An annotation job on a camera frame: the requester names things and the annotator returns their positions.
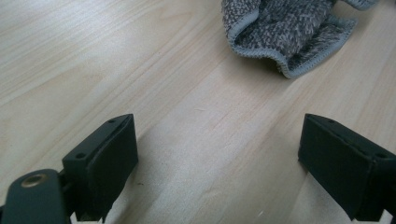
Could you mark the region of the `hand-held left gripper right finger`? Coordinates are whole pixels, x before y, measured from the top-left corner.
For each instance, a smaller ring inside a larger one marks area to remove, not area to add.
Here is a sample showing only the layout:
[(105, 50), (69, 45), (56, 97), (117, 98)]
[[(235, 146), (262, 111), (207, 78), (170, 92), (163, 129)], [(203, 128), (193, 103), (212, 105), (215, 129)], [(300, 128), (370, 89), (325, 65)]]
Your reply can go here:
[(299, 162), (350, 219), (396, 222), (396, 155), (339, 122), (307, 114)]

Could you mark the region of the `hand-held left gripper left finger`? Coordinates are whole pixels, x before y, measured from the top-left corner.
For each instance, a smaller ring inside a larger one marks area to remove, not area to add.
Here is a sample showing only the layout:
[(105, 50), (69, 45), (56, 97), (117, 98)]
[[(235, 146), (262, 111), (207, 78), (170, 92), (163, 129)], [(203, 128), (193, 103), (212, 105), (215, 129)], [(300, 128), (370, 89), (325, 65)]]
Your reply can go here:
[(103, 123), (63, 158), (68, 210), (79, 221), (105, 220), (137, 163), (134, 116)]

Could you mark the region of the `grey towel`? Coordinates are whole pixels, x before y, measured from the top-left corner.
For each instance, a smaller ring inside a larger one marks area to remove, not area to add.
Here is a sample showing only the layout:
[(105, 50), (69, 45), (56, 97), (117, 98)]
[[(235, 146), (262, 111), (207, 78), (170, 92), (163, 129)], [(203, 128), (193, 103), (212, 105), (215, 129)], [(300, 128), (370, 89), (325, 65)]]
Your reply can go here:
[(332, 14), (345, 2), (367, 10), (378, 0), (222, 0), (226, 38), (238, 55), (276, 62), (296, 78), (326, 60), (349, 39), (357, 21)]

